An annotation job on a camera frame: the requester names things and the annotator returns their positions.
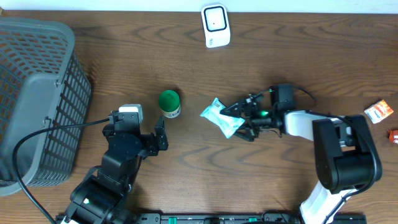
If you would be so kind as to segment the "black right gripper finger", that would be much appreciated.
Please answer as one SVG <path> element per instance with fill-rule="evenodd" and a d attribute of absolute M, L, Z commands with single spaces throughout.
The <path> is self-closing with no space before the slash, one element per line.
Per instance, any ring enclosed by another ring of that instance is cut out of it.
<path fill-rule="evenodd" d="M 253 128 L 239 128 L 234 135 L 245 141 L 253 142 L 256 138 L 258 138 L 258 131 Z"/>
<path fill-rule="evenodd" d="M 248 102 L 245 99 L 238 100 L 232 105 L 222 109 L 220 111 L 220 114 L 234 118 L 245 118 L 247 116 L 246 114 L 247 107 L 248 107 Z"/>

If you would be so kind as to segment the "teal wet wipes pack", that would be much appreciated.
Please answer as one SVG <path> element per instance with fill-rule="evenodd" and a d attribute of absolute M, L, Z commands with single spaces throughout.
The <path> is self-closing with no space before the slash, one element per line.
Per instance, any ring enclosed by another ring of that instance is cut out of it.
<path fill-rule="evenodd" d="M 215 98 L 200 116 L 217 125 L 225 137 L 229 139 L 244 124 L 245 120 L 221 114 L 220 111 L 225 108 L 225 105 L 218 98 Z"/>

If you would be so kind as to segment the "green lid white jar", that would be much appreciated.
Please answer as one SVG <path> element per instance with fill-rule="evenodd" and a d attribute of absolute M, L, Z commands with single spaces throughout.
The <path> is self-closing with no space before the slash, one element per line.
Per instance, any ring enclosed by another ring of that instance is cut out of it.
<path fill-rule="evenodd" d="M 180 96 L 173 90 L 163 91 L 159 96 L 159 107 L 166 118 L 176 118 L 181 112 Z"/>

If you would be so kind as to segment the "orange tissue pack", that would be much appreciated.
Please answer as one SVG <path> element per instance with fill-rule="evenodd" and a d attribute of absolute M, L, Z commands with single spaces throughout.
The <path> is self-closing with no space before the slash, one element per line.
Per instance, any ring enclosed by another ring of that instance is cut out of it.
<path fill-rule="evenodd" d="M 385 100 L 380 100 L 364 110 L 373 124 L 380 123 L 382 120 L 391 115 L 394 110 L 387 104 Z"/>

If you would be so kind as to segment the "red snack package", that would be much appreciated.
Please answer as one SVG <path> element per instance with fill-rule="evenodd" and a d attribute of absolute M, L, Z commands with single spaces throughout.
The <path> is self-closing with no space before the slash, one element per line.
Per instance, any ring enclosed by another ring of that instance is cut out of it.
<path fill-rule="evenodd" d="M 394 144 L 398 144 L 398 130 L 392 130 L 392 129 L 388 129 L 388 139 L 390 142 L 394 143 Z"/>

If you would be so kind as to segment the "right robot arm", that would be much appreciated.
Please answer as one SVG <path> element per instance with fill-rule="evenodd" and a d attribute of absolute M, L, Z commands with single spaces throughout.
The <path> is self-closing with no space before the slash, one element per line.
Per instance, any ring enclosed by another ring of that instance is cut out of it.
<path fill-rule="evenodd" d="M 269 110 L 261 109 L 263 92 L 250 94 L 223 108 L 225 116 L 242 118 L 235 136 L 252 142 L 261 131 L 297 136 L 313 142 L 318 182 L 290 223 L 333 223 L 338 210 L 354 195 L 367 191 L 382 176 L 382 164 L 361 114 L 337 116 L 299 110 L 297 86 L 279 84 L 267 89 Z"/>

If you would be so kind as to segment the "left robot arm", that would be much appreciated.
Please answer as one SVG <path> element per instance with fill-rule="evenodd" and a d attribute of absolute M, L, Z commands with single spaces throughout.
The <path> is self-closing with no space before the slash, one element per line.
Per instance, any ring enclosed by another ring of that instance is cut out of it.
<path fill-rule="evenodd" d="M 126 208 L 141 163 L 167 150 L 164 117 L 154 132 L 142 134 L 139 112 L 114 111 L 103 130 L 108 150 L 101 164 L 92 167 L 70 196 L 70 204 L 56 223 L 137 223 L 138 215 Z"/>

